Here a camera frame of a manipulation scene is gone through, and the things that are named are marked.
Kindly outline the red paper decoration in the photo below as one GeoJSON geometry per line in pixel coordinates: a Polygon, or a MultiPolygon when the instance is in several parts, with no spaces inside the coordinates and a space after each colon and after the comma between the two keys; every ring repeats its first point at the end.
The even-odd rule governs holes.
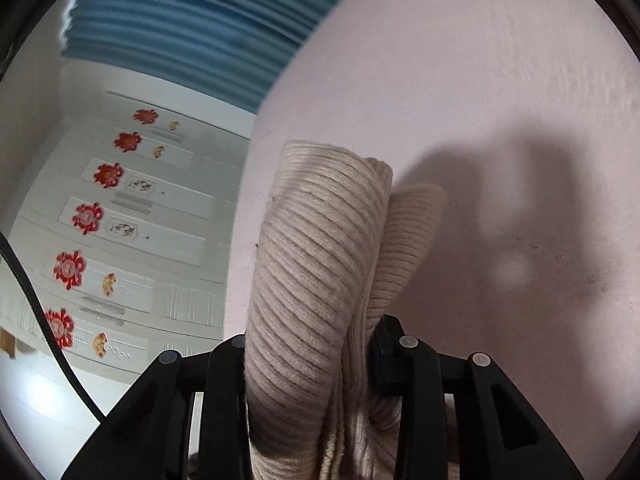
{"type": "Polygon", "coordinates": [[[116,188],[124,173],[125,169],[122,168],[118,162],[114,164],[101,164],[96,168],[93,181],[101,185],[102,188],[116,188]]]}
{"type": "Polygon", "coordinates": [[[123,153],[134,152],[140,143],[142,136],[137,132],[121,132],[113,141],[115,148],[119,148],[123,153]]]}
{"type": "Polygon", "coordinates": [[[66,290],[71,290],[81,285],[86,267],[86,259],[79,250],[60,252],[55,258],[53,276],[66,290]]]}
{"type": "Polygon", "coordinates": [[[152,108],[149,110],[146,108],[140,108],[140,110],[136,110],[132,115],[132,119],[136,122],[140,122],[141,125],[152,125],[157,121],[157,118],[158,113],[152,108]]]}
{"type": "Polygon", "coordinates": [[[104,210],[99,203],[80,204],[72,217],[72,226],[82,234],[88,235],[99,229],[103,217],[104,210]]]}

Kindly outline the peach knit sweater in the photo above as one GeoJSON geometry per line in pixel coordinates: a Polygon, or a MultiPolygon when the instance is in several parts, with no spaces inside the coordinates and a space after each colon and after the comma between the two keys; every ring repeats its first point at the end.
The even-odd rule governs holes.
{"type": "Polygon", "coordinates": [[[375,326],[430,251],[434,184],[393,188],[386,162],[285,145],[260,230],[245,332],[258,479],[387,479],[401,400],[371,390],[375,326]]]}

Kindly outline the blue curtain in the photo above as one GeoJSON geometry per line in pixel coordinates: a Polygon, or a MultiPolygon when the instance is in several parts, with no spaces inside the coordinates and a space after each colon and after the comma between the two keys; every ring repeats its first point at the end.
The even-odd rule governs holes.
{"type": "Polygon", "coordinates": [[[74,0],[64,52],[254,113],[340,1],[74,0]]]}

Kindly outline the white wardrobe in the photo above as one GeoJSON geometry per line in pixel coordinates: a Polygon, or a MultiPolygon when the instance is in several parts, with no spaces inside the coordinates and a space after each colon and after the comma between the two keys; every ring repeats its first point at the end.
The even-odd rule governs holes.
{"type": "Polygon", "coordinates": [[[160,352],[193,356],[221,341],[247,150],[247,138],[114,91],[70,104],[8,236],[70,362],[131,382],[160,352]],[[140,108],[157,121],[133,120],[140,108]],[[114,147],[121,132],[142,136],[134,152],[114,147]],[[125,173],[102,188],[96,168],[115,162],[125,173]],[[72,217],[93,203],[104,217],[84,235],[72,217]],[[66,290],[53,268],[74,250],[87,267],[66,290]]]}

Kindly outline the pink patterned bed sheet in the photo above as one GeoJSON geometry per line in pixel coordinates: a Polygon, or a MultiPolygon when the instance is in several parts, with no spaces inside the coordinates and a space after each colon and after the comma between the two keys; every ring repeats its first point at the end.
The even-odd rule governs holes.
{"type": "Polygon", "coordinates": [[[409,334],[484,352],[588,479],[639,430],[639,63],[593,0],[343,0],[262,103],[224,331],[244,330],[283,145],[384,160],[447,193],[393,305],[409,334]]]}

